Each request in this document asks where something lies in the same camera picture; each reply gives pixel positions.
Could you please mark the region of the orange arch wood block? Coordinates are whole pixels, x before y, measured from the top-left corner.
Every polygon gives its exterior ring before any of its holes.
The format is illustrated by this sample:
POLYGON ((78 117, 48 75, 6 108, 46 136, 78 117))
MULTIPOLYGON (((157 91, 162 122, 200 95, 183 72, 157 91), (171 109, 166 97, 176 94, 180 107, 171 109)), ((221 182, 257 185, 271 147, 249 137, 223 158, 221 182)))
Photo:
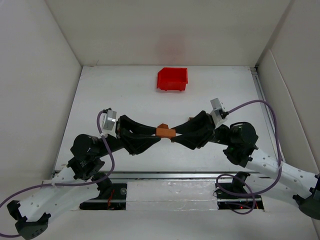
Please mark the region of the orange arch wood block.
POLYGON ((155 135, 159 138, 172 139, 176 137, 176 130, 173 128, 169 128, 169 126, 165 123, 160 124, 156 130, 155 135))

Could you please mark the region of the red plastic bin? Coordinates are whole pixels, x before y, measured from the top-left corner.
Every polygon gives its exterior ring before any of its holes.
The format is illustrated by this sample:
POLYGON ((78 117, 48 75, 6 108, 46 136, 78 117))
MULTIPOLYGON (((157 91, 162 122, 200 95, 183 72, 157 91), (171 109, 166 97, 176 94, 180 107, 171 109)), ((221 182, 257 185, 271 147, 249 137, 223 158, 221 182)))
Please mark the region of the red plastic bin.
POLYGON ((156 88, 162 91, 185 91, 188 84, 188 69, 164 67, 157 73, 156 88))

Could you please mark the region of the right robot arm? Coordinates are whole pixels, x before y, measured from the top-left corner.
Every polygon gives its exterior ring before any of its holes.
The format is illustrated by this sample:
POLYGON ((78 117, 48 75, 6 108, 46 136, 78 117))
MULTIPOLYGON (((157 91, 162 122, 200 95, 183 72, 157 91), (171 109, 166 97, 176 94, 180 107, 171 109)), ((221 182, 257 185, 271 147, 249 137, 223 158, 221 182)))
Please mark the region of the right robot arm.
POLYGON ((244 191, 247 187, 248 174, 238 172, 229 189, 224 188, 229 196, 254 198, 257 195, 270 193, 275 199, 292 203, 305 215, 318 220, 320 218, 320 177, 306 172, 282 161, 282 157, 272 158, 256 146, 258 135, 249 122, 236 122, 230 126, 222 123, 227 112, 212 111, 210 114, 201 111, 189 121, 174 127, 178 136, 172 142, 189 149, 203 147, 212 142, 225 145, 226 158, 234 165, 259 172, 271 179, 268 187, 244 191))

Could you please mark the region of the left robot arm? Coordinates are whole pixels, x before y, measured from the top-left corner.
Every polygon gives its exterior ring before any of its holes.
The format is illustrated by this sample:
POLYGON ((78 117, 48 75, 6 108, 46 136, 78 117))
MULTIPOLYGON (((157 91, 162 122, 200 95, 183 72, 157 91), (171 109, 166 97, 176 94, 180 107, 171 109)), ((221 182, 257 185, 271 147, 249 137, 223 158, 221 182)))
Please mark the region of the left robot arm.
POLYGON ((49 223, 61 214, 94 198, 109 197, 113 183, 109 176, 115 169, 113 152, 127 150, 143 153, 160 141, 156 128, 135 122, 122 115, 116 122, 117 136, 103 134, 97 117, 99 137, 80 134, 70 149, 73 157, 49 183, 28 187, 38 191, 24 200, 6 201, 15 219, 18 236, 32 240, 43 234, 49 223))

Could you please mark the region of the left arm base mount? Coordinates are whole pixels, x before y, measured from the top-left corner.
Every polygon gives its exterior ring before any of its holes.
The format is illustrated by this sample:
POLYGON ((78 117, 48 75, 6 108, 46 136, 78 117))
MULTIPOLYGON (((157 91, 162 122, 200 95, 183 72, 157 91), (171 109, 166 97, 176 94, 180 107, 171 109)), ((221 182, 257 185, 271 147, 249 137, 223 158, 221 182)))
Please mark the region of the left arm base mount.
POLYGON ((84 211, 124 211, 126 210, 127 186, 124 181, 113 182, 109 178, 97 184, 98 197, 79 205, 84 211))

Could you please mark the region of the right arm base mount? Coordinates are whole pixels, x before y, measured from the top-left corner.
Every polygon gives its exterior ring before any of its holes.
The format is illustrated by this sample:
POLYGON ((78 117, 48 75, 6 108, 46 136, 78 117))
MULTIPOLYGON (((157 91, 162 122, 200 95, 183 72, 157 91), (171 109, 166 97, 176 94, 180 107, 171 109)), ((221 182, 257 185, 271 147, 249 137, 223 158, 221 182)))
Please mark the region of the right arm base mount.
POLYGON ((249 176, 249 173, 240 171, 234 176, 223 173, 218 177, 212 195, 217 199, 219 210, 231 210, 236 214, 245 215, 253 210, 264 209, 260 195, 248 195, 250 191, 246 186, 246 180, 249 176))

